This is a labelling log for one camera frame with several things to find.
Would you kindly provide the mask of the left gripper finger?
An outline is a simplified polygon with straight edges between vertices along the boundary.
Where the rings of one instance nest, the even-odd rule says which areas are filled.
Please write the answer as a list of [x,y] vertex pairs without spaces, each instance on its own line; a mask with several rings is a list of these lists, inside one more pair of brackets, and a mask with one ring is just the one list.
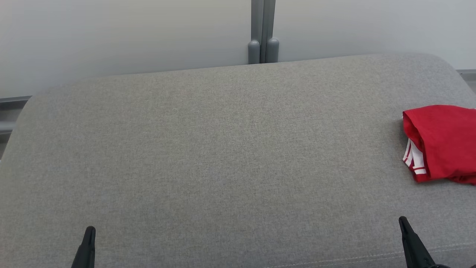
[[82,242],[76,251],[72,268],[94,268],[95,266],[95,227],[86,228]]

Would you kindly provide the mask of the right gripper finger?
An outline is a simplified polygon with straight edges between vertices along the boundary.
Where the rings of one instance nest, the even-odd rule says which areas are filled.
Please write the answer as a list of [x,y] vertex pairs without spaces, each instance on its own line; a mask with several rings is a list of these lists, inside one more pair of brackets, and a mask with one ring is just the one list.
[[413,231],[406,217],[399,217],[398,223],[402,234],[403,252],[408,268],[431,268],[436,265],[418,234]]

